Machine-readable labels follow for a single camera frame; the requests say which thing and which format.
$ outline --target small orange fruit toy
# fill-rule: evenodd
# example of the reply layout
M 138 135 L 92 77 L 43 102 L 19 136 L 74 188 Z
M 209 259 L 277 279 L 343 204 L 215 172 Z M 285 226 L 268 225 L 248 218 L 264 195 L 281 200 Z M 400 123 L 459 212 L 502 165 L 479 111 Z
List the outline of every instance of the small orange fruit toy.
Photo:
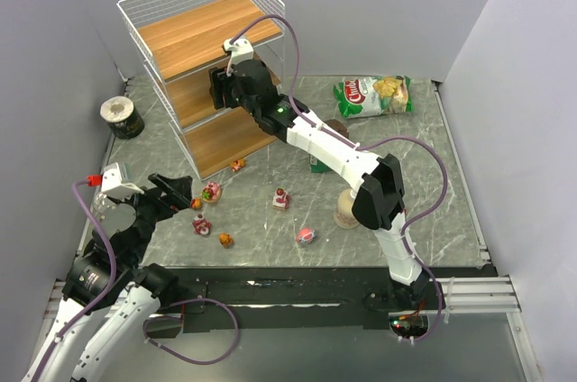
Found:
M 234 245 L 234 240 L 228 233 L 221 233 L 219 238 L 220 243 L 228 249 L 230 246 Z
M 202 199 L 200 197 L 195 197 L 192 199 L 192 203 L 190 204 L 192 209 L 200 209 L 202 208 Z
M 230 166 L 233 172 L 238 172 L 241 168 L 246 166 L 246 161 L 244 159 L 236 159 Z

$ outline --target chips bag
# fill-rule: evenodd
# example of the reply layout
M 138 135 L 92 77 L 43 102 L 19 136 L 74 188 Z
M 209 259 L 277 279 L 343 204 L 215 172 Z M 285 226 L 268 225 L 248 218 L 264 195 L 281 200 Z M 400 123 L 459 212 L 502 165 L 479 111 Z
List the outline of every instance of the chips bag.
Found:
M 328 121 L 325 121 L 325 124 L 343 137 L 347 139 L 349 138 L 349 132 L 343 123 L 339 123 L 336 119 L 329 119 Z M 331 168 L 329 168 L 324 162 L 312 155 L 309 156 L 309 163 L 310 171 L 313 173 L 323 173 L 331 170 Z
M 334 85 L 333 93 L 345 118 L 402 114 L 413 110 L 404 76 L 362 77 Z

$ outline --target marble table surface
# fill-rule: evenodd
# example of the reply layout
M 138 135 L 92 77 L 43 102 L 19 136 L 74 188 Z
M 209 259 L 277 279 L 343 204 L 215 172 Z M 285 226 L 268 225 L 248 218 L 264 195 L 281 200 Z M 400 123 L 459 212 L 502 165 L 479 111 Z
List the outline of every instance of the marble table surface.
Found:
M 463 190 L 463 182 L 444 127 L 434 85 L 414 80 L 410 87 L 415 110 L 372 118 L 344 120 L 332 94 L 343 77 L 300 77 L 296 97 L 321 118 L 344 122 L 353 141 L 369 144 L 394 134 L 418 137 L 432 145 L 443 158 L 450 182 L 443 204 L 433 214 L 411 226 L 411 236 L 425 263 L 433 266 L 480 266 L 479 241 Z M 135 102 L 146 128 L 137 138 L 114 141 L 110 161 L 123 161 L 133 181 L 150 186 L 146 177 L 158 172 L 167 177 L 194 176 L 180 150 L 169 116 L 144 77 L 129 81 L 128 96 Z M 441 174 L 425 150 L 405 141 L 393 141 L 374 150 L 400 159 L 405 182 L 408 216 L 421 212 L 438 197 Z M 191 222 L 196 212 L 187 210 L 161 222 L 153 235 L 143 264 L 164 266 L 386 266 L 371 231 L 359 226 L 339 228 L 333 220 L 338 195 L 346 189 L 334 172 L 311 173 L 308 156 L 280 141 L 246 158 L 246 167 L 234 174 L 222 170 L 211 179 L 223 186 L 216 205 L 205 204 L 202 213 L 213 223 L 210 236 L 195 235 Z M 195 178 L 194 196 L 202 183 Z M 286 212 L 271 207 L 272 195 L 283 187 L 291 195 Z M 295 243 L 302 227 L 317 230 L 318 237 L 306 247 Z M 219 241 L 221 232 L 235 240 L 231 249 Z

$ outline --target wooden shelf board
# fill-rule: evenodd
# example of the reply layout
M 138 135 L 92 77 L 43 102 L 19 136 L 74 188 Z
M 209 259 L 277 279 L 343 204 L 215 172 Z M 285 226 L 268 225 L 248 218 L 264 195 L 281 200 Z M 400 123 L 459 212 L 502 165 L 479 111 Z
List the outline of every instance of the wooden shelf board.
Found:
M 251 0 L 218 0 L 182 14 L 143 26 L 138 31 L 151 49 L 167 81 L 225 57 L 224 40 L 261 17 Z M 271 20 L 260 22 L 246 33 L 257 44 L 281 33 Z
M 190 130 L 185 137 L 202 178 L 277 140 L 241 107 Z
M 255 53 L 254 58 L 259 59 L 259 56 Z M 223 60 L 216 66 L 223 67 L 226 62 Z M 189 125 L 216 113 L 210 96 L 208 70 L 209 68 L 201 69 L 166 85 L 174 112 L 177 114 L 182 128 L 187 128 Z M 270 75 L 272 83 L 278 85 L 280 83 L 279 78 L 272 71 Z

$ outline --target red connector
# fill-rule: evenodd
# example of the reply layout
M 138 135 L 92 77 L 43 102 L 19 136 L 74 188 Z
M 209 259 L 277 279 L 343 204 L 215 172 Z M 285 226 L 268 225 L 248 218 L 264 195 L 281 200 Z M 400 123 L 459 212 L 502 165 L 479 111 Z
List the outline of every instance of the red connector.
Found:
M 102 175 L 90 175 L 87 180 L 88 186 L 99 186 L 102 184 Z

